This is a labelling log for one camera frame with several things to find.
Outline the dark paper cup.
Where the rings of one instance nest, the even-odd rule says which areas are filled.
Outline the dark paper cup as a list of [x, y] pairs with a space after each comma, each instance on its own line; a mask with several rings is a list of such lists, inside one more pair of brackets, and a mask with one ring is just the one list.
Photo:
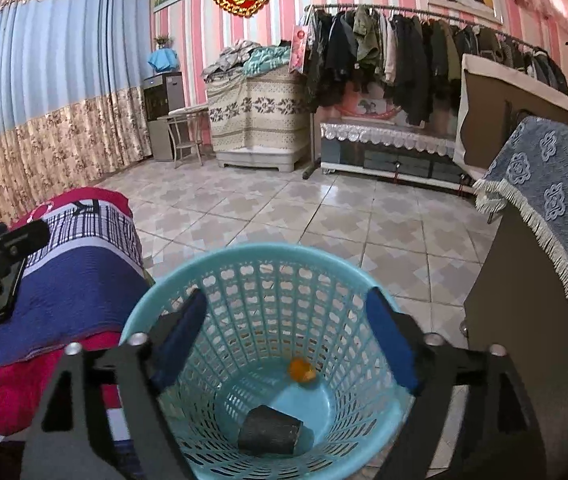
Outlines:
[[239, 429], [237, 446], [253, 455], [292, 456], [302, 427], [300, 419], [262, 404], [247, 414]]

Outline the light blue plastic trash basket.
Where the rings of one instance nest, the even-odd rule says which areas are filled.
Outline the light blue plastic trash basket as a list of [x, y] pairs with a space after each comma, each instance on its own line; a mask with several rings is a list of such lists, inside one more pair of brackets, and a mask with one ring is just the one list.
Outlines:
[[[199, 479], [346, 479], [395, 440], [412, 396], [395, 381], [367, 322], [376, 283], [354, 264], [301, 245], [233, 245], [158, 278], [124, 325], [148, 332], [195, 288], [208, 299], [203, 328], [160, 408]], [[314, 382], [287, 368], [310, 362]], [[292, 456], [237, 446], [247, 414], [267, 405], [303, 422]]]

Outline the red blue striped table cloth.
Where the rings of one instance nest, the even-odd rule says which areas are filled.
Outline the red blue striped table cloth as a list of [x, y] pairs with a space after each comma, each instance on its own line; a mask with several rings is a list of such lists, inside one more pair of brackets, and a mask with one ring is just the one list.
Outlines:
[[[75, 188], [17, 221], [43, 220], [48, 245], [29, 256], [10, 318], [0, 323], [0, 437], [30, 426], [64, 347], [115, 346], [147, 292], [142, 244], [127, 197]], [[20, 474], [18, 448], [0, 445], [0, 479]]]

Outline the dark wooden side cabinet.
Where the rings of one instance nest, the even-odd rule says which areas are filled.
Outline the dark wooden side cabinet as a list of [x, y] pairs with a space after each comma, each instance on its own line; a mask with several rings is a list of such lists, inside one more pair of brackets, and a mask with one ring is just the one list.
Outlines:
[[534, 231], [507, 206], [464, 302], [468, 345], [502, 344], [540, 425], [546, 474], [568, 469], [568, 300]]

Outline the blue floral curtain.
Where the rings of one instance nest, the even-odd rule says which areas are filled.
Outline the blue floral curtain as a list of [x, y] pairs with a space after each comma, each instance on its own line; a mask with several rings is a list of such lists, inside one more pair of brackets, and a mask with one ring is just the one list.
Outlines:
[[149, 0], [0, 0], [0, 222], [151, 153]]

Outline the low tv cabinet lace cover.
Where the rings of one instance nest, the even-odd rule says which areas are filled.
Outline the low tv cabinet lace cover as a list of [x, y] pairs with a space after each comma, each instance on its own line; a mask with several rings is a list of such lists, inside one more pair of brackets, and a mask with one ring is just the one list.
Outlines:
[[346, 172], [470, 194], [474, 180], [453, 155], [453, 140], [424, 130], [338, 119], [320, 123], [325, 174]]

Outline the small folding table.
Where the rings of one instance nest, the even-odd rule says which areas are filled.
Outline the small folding table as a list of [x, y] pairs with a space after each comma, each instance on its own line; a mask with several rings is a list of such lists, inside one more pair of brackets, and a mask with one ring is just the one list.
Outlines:
[[183, 165], [188, 157], [195, 157], [199, 165], [203, 166], [203, 155], [201, 155], [203, 137], [198, 127], [195, 127], [194, 132], [191, 129], [195, 121], [207, 116], [208, 112], [207, 104], [199, 104], [171, 110], [168, 115], [159, 118], [159, 122], [167, 128], [175, 168]]

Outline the patterned cloth covered cabinet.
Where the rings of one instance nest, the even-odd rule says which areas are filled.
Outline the patterned cloth covered cabinet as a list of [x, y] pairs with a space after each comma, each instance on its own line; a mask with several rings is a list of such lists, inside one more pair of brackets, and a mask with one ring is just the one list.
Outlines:
[[305, 81], [286, 67], [206, 84], [212, 148], [220, 167], [292, 172], [310, 149]]

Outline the grey water dispenser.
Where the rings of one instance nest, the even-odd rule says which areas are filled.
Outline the grey water dispenser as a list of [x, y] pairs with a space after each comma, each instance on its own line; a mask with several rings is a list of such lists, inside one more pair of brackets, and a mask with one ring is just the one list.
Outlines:
[[166, 72], [146, 78], [142, 84], [147, 128], [154, 160], [169, 162], [174, 150], [167, 120], [172, 110], [185, 105], [181, 72]]

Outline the folded brown table board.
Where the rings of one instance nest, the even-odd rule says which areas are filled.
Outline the folded brown table board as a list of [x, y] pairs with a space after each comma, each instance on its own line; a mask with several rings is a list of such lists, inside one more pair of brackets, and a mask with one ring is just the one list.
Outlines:
[[453, 162], [477, 181], [527, 116], [568, 125], [568, 96], [514, 68], [465, 54]]

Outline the blue covered water bottle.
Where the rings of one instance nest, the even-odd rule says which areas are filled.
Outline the blue covered water bottle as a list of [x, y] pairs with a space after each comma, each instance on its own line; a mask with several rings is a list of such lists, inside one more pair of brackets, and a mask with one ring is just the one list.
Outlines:
[[179, 57], [171, 48], [159, 48], [148, 56], [148, 65], [155, 73], [178, 72], [180, 70]]

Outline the hanging dark clothes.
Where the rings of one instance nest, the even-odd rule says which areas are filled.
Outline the hanging dark clothes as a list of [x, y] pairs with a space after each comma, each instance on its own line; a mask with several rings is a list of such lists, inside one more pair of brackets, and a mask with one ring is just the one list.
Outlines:
[[347, 88], [359, 96], [376, 86], [407, 123], [429, 122], [434, 106], [457, 110], [462, 57], [477, 55], [514, 68], [568, 96], [568, 82], [546, 50], [492, 27], [380, 6], [308, 6], [305, 102], [313, 112], [341, 104]]

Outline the pile of folded clothes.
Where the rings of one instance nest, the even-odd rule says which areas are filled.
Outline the pile of folded clothes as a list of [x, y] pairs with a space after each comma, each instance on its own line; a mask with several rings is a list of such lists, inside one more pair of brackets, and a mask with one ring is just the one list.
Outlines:
[[201, 78], [204, 81], [212, 81], [238, 73], [246, 77], [260, 76], [287, 65], [290, 55], [289, 42], [264, 47], [257, 42], [241, 39], [226, 47], [219, 57], [203, 70]]

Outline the metal clothes rack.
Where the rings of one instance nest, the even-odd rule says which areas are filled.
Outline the metal clothes rack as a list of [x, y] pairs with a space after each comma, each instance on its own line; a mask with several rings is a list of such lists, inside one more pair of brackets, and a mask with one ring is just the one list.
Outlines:
[[382, 4], [310, 4], [293, 35], [305, 76], [311, 166], [441, 188], [474, 179], [455, 164], [462, 62], [478, 55], [555, 86], [549, 53], [493, 26]]

